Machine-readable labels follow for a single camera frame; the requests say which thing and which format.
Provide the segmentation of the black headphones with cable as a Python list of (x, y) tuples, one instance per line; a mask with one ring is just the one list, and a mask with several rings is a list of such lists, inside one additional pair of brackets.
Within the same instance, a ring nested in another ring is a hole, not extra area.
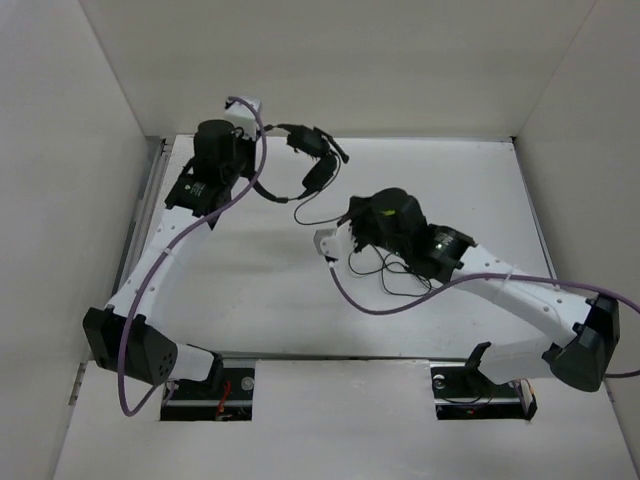
[[(301, 181), (303, 191), (297, 196), (278, 196), (265, 188), (259, 181), (256, 181), (253, 190), (265, 200), (276, 204), (288, 204), (297, 202), (294, 208), (292, 218), (294, 222), (301, 226), (324, 226), (330, 223), (336, 223), (341, 219), (338, 215), (333, 218), (322, 220), (301, 220), (299, 218), (300, 209), (315, 200), (321, 195), (339, 176), (341, 167), (349, 162), (349, 155), (336, 142), (335, 138), (328, 132), (318, 127), (307, 127), (299, 124), (280, 123), (276, 125), (267, 125), (265, 132), (271, 130), (281, 130), (287, 133), (286, 145), (295, 153), (303, 153), (311, 158), (314, 162), (312, 168), (306, 173)], [(417, 298), (418, 293), (397, 292), (390, 290), (385, 281), (385, 273), (392, 275), (405, 275), (414, 278), (418, 284), (424, 289), (424, 293), (429, 293), (433, 289), (430, 280), (424, 276), (417, 274), (406, 263), (399, 260), (389, 262), (388, 259), (392, 253), (383, 255), (380, 247), (373, 247), (380, 265), (373, 270), (359, 271), (353, 267), (353, 253), (347, 257), (347, 267), (352, 275), (359, 277), (368, 277), (375, 274), (380, 275), (380, 285), (382, 290), (392, 296)]]

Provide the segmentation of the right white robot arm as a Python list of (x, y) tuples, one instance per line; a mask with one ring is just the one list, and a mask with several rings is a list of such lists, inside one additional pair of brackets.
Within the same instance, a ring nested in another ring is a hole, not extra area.
[(400, 188), (351, 197), (343, 220), (355, 251), (375, 246), (394, 253), (418, 276), (478, 296), (539, 331), (533, 340), (476, 345), (463, 369), (470, 391), (539, 377), (583, 392), (600, 388), (620, 338), (612, 295), (583, 297), (547, 279), (531, 280), (471, 236), (429, 222), (418, 200)]

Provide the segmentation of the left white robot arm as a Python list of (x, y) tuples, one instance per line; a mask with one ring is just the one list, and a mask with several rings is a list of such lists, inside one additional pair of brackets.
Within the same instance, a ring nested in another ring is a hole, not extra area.
[(119, 291), (102, 309), (91, 308), (83, 329), (97, 365), (152, 386), (190, 384), (201, 396), (223, 387), (220, 355), (180, 344), (163, 332), (166, 303), (196, 248), (216, 225), (208, 214), (231, 200), (240, 178), (255, 172), (253, 120), (231, 117), (199, 124), (194, 155), (165, 199), (153, 238)]

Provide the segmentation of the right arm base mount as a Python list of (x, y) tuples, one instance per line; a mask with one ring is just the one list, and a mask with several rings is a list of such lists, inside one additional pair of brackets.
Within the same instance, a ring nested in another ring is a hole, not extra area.
[(438, 420), (531, 421), (538, 402), (528, 380), (494, 384), (484, 375), (458, 364), (430, 367)]

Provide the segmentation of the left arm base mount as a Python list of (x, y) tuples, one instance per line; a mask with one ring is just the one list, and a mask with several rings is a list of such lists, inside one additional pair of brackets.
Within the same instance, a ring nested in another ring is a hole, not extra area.
[(244, 422), (252, 419), (256, 360), (224, 361), (222, 377), (211, 391), (197, 382), (181, 380), (165, 389), (160, 408), (164, 422)]

